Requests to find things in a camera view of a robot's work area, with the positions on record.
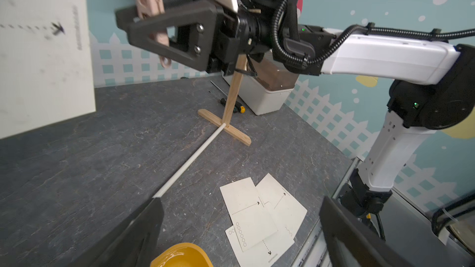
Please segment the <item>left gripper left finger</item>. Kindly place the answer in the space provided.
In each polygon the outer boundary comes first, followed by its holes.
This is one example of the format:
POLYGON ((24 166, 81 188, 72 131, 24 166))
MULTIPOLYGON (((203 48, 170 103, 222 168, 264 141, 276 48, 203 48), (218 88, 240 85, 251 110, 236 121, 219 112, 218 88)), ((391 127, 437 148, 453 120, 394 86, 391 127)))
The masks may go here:
POLYGON ((163 217, 162 201, 148 199, 70 266, 149 267, 163 217))

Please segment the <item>postcard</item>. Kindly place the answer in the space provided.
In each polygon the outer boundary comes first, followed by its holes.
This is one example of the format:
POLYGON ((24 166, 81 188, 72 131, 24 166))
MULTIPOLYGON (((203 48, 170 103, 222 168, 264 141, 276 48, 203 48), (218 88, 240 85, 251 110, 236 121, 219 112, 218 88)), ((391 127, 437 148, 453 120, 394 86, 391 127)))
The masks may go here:
POLYGON ((294 244, 286 231, 279 230, 243 252, 233 226, 226 230, 226 235, 240 267, 271 267, 294 244))
POLYGON ((1 0, 1 137, 95 110, 86 0, 1 0))
POLYGON ((220 192, 243 252, 278 231, 251 178, 221 186, 220 192))
POLYGON ((307 209, 271 174, 267 174, 257 184, 257 190, 264 204, 270 205, 273 208, 290 236, 295 238, 306 217, 307 209))

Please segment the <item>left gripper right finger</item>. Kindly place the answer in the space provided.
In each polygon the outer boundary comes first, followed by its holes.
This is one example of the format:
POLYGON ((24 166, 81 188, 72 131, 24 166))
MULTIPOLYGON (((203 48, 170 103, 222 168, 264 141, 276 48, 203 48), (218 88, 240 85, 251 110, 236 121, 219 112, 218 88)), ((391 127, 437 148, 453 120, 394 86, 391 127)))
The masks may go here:
POLYGON ((334 267, 411 266, 336 200, 325 197, 319 216, 334 267))

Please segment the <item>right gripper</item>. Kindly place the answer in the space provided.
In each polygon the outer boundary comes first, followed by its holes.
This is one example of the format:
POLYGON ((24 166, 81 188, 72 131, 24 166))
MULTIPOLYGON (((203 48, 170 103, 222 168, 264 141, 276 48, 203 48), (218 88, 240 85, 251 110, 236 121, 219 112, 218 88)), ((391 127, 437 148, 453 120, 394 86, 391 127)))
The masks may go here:
POLYGON ((130 45, 209 74, 232 74, 240 55, 261 61, 272 49, 271 16, 214 0, 163 0, 165 13, 139 19, 137 6, 115 11, 130 45))

